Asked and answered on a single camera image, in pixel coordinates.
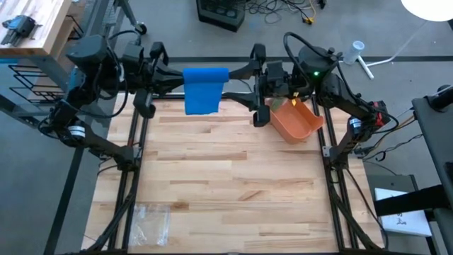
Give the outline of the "black desk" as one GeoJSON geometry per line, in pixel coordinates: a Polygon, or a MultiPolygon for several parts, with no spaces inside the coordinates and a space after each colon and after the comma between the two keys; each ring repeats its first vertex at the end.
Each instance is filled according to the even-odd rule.
{"type": "Polygon", "coordinates": [[[412,105],[440,184],[378,200],[374,206],[378,216],[431,209],[447,252],[453,255],[453,86],[415,98],[412,105]]]}

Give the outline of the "blue elastic bandage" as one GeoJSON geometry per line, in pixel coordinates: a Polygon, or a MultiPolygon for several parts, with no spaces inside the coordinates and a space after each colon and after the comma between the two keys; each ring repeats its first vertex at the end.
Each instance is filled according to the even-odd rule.
{"type": "Polygon", "coordinates": [[[219,111],[229,70],[224,67],[185,68],[183,90],[186,115],[209,115],[219,111]]]}

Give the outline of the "black crate with red tool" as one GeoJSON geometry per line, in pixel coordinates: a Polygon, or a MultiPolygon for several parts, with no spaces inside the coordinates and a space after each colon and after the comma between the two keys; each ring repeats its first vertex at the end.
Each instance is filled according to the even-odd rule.
{"type": "Polygon", "coordinates": [[[368,140],[378,129],[390,122],[386,104],[383,101],[362,103],[352,108],[353,137],[362,142],[368,140]]]}

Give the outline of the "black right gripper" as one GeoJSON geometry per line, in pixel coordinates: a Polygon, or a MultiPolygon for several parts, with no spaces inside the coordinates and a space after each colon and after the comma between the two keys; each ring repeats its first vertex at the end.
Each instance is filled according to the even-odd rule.
{"type": "Polygon", "coordinates": [[[253,126],[261,128],[270,122],[270,106],[265,104],[266,98],[282,98],[289,96],[289,74],[283,69],[281,61],[271,62],[265,70],[266,48],[255,44],[251,52],[251,61],[244,67],[230,71],[229,79],[255,78],[253,92],[223,93],[223,97],[231,99],[247,107],[253,114],[253,126]]]}

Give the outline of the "white lamp stand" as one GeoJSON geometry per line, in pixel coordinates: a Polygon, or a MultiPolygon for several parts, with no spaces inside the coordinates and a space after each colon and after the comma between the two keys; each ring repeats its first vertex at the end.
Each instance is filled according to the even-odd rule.
{"type": "Polygon", "coordinates": [[[423,23],[412,33],[412,35],[405,41],[404,44],[402,44],[399,49],[397,49],[397,51],[395,51],[395,53],[390,56],[389,58],[387,59],[384,59],[384,60],[381,60],[381,61],[378,61],[378,62],[373,62],[373,63],[369,63],[367,64],[363,57],[360,56],[358,57],[358,59],[354,62],[358,62],[360,64],[360,66],[362,67],[362,69],[364,70],[364,72],[367,74],[367,76],[369,77],[369,79],[373,80],[374,79],[374,75],[372,73],[372,71],[370,70],[370,67],[373,67],[373,66],[377,66],[377,65],[381,65],[381,64],[386,64],[386,63],[389,63],[389,62],[392,62],[396,57],[398,57],[404,50],[405,48],[410,44],[410,42],[415,38],[415,36],[417,34],[419,34],[419,32],[423,29],[423,27],[428,23],[428,21],[423,21],[423,23]]]}

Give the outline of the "grey flat case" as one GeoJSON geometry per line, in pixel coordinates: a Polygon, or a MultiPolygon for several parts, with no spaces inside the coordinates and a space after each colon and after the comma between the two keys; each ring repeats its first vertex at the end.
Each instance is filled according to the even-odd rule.
{"type": "Polygon", "coordinates": [[[372,190],[375,188],[404,192],[418,190],[418,185],[413,175],[369,175],[367,180],[372,190]]]}

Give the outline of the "wooden workbench with grey frame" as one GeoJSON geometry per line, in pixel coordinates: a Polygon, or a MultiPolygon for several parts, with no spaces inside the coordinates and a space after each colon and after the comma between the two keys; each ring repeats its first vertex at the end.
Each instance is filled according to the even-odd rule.
{"type": "Polygon", "coordinates": [[[65,51],[85,35],[108,34],[130,0],[0,0],[0,111],[34,128],[65,95],[74,65],[65,51]]]}

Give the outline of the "white box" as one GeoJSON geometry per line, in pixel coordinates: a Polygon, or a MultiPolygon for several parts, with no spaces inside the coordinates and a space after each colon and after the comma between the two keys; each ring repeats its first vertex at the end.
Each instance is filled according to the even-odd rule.
{"type": "MultiPolygon", "coordinates": [[[[374,189],[376,200],[383,200],[402,196],[408,192],[394,191],[384,188],[374,189]]],[[[399,214],[379,216],[384,230],[400,234],[409,234],[421,237],[431,237],[432,232],[425,213],[422,210],[403,212],[399,214]]]]}

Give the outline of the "white plastic bottle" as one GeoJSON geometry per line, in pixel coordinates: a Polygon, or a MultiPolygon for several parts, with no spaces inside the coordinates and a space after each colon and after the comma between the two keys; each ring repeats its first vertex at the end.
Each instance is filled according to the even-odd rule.
{"type": "Polygon", "coordinates": [[[349,65],[353,64],[358,59],[364,48],[365,44],[362,41],[355,40],[343,55],[343,62],[349,65]]]}

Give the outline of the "white round lamp shade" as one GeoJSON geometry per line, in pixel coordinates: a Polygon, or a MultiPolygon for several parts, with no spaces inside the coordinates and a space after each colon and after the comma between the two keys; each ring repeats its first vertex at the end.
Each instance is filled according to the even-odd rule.
{"type": "Polygon", "coordinates": [[[427,21],[443,22],[453,19],[453,0],[401,0],[403,7],[427,21]]]}

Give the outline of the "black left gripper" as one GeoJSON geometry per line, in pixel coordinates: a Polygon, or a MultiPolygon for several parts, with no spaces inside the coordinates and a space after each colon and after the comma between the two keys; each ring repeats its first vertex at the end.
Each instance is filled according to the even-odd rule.
{"type": "Polygon", "coordinates": [[[161,96],[182,96],[184,94],[183,73],[168,67],[169,57],[164,44],[154,42],[149,55],[151,61],[144,66],[142,86],[137,90],[133,101],[137,112],[146,119],[153,118],[156,112],[152,94],[156,94],[158,91],[156,89],[158,75],[164,76],[165,82],[170,82],[161,85],[161,96]]]}

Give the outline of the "black computer case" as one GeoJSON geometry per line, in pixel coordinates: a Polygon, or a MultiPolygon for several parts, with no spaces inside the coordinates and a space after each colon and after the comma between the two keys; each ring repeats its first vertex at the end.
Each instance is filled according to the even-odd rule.
{"type": "Polygon", "coordinates": [[[199,21],[237,32],[245,20],[249,0],[195,0],[199,21]]]}

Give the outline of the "orange plastic bin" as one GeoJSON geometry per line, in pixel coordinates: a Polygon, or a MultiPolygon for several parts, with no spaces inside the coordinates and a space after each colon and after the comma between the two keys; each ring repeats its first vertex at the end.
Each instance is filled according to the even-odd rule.
{"type": "MultiPolygon", "coordinates": [[[[270,107],[272,99],[265,103],[270,107]]],[[[270,110],[270,124],[288,144],[298,144],[315,133],[324,124],[324,118],[314,114],[306,102],[297,99],[296,106],[286,105],[277,112],[270,110]]]]}

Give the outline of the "black device on workbench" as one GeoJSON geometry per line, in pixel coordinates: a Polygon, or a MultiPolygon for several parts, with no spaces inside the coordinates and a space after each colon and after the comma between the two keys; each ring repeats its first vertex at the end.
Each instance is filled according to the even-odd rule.
{"type": "Polygon", "coordinates": [[[6,34],[0,45],[11,45],[17,47],[20,43],[29,38],[42,24],[30,16],[18,15],[15,18],[3,21],[2,26],[6,29],[6,34]]]}

